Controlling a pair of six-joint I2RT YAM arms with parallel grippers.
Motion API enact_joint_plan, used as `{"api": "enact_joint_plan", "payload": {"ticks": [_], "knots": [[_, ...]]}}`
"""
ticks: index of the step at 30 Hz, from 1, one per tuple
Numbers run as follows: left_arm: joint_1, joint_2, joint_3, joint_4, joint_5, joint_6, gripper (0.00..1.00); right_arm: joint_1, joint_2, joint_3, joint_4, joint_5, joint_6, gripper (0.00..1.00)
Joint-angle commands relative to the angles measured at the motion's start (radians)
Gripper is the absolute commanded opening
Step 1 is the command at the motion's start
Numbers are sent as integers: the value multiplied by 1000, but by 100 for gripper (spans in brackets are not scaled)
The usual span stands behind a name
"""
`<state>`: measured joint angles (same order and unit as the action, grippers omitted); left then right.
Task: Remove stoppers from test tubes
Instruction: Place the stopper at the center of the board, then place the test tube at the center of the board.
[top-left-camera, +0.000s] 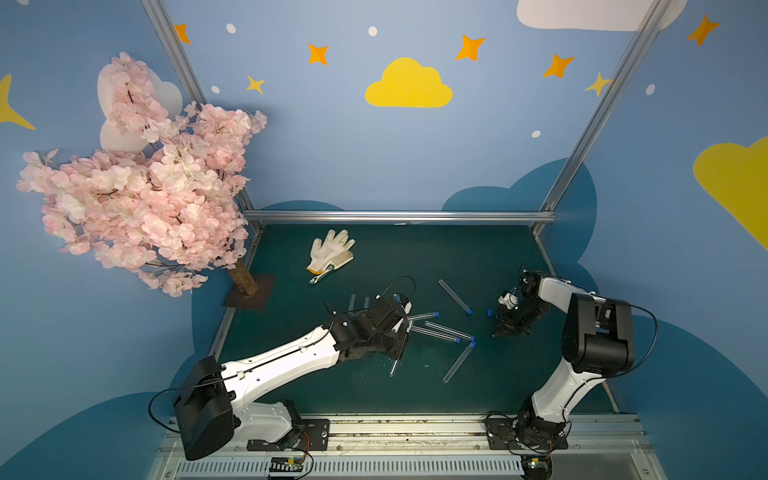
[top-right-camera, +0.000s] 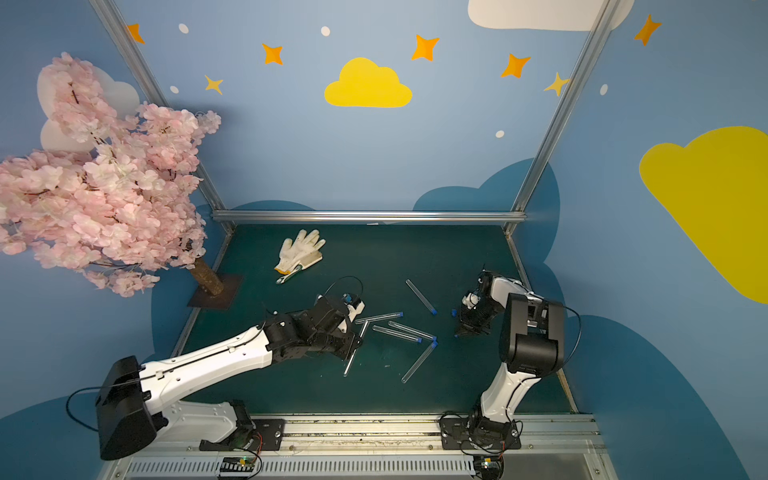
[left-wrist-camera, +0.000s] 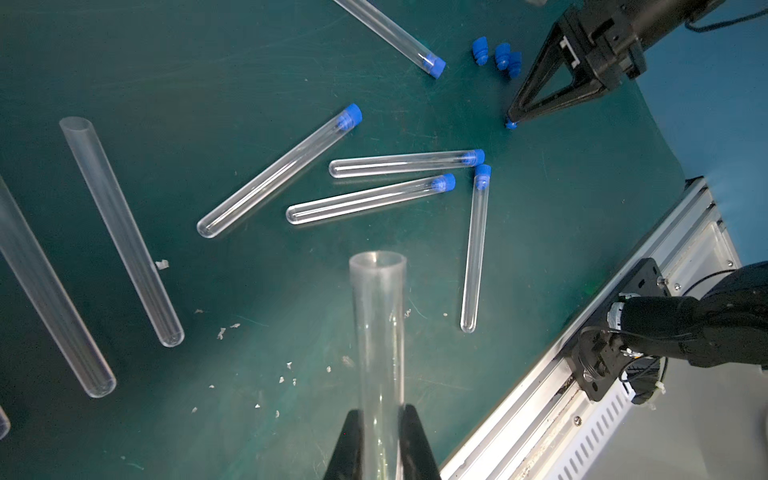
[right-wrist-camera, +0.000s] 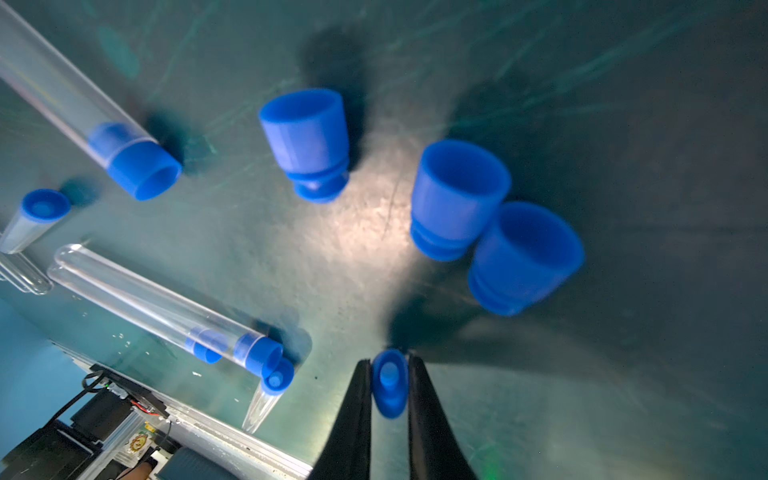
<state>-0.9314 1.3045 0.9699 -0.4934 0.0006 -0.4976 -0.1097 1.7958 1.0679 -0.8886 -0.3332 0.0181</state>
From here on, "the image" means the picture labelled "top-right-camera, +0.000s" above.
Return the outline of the test tube vertical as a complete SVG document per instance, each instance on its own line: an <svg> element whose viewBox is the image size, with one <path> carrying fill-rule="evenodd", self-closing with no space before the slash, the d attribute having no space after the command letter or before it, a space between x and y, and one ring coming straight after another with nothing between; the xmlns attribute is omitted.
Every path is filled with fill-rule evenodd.
<svg viewBox="0 0 768 480"><path fill-rule="evenodd" d="M369 321L366 321L366 322L364 322L364 323L362 324L362 329L361 329L361 331L359 332L359 335L358 335L358 337L359 337L359 338L358 338L358 341L357 341L357 343L356 343L356 344L354 344L354 345L353 345L353 347L354 347L354 348L353 348L353 349L352 349L352 351L351 351L351 354L350 354L350 356L349 356L349 358L348 358L348 360L347 360L347 363L346 363L345 369L344 369L344 371L343 371L343 377L344 377L344 378L347 378L347 377L348 377L348 375L349 375L349 372L350 372L350 370L351 370L351 368L352 368L352 366L353 366L353 364L354 364L354 361L355 361L355 357L356 357L356 355L357 355L357 352L358 352L359 348L362 346L362 343L363 343L363 339L364 339L364 337L365 337L365 334L366 334L366 332L367 332L367 330L368 330L368 328L369 328L369 325L370 325L370 322L369 322Z"/></svg>

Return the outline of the test tube horizontal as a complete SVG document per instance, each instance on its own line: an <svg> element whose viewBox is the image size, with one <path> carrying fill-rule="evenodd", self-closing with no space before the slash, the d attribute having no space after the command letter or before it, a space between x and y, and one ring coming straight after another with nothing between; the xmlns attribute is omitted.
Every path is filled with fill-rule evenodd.
<svg viewBox="0 0 768 480"><path fill-rule="evenodd" d="M400 311L400 312L374 315L369 317L356 317L356 319L354 320L354 323L363 325L366 323L395 320L395 319L402 318L403 316L404 316L404 312Z"/></svg>

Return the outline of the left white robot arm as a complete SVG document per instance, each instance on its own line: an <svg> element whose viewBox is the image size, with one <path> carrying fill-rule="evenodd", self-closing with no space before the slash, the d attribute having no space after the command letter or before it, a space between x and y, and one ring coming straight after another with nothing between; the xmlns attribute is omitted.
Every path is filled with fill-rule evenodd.
<svg viewBox="0 0 768 480"><path fill-rule="evenodd" d="M244 332L196 351L141 364L116 361L95 402L99 456L114 461L157 442L192 442L203 451L254 448L258 430L241 401L206 404L188 396L236 375L308 353L348 360L362 343L353 322L362 299L318 296L301 311L273 312Z"/></svg>

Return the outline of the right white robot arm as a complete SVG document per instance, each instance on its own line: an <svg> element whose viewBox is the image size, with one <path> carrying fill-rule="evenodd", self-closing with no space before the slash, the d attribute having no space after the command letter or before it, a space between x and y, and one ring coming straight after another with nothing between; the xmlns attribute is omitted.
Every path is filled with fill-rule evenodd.
<svg viewBox="0 0 768 480"><path fill-rule="evenodd" d="M467 420L466 438L483 448L509 448L521 430L514 415L527 392L566 363L566 308L522 281L483 270L461 299L457 337L488 333L502 318L500 367Z"/></svg>

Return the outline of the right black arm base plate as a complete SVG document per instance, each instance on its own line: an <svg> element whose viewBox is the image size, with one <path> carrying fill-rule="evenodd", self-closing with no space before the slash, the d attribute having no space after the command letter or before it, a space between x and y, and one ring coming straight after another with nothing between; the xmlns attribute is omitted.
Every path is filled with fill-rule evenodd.
<svg viewBox="0 0 768 480"><path fill-rule="evenodd" d="M478 450L501 454L518 450L522 443L514 422L500 423L485 417L462 417L452 413L437 420L444 450Z"/></svg>

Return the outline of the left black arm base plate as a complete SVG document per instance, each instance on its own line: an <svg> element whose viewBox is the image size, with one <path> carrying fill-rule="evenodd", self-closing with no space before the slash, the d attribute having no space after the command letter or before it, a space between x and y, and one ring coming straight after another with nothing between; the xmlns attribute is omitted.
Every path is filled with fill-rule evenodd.
<svg viewBox="0 0 768 480"><path fill-rule="evenodd" d="M281 447L286 421L282 418L256 418L238 420L235 430L223 440L212 442L201 440L200 451L249 450L257 453L278 451Z"/></svg>

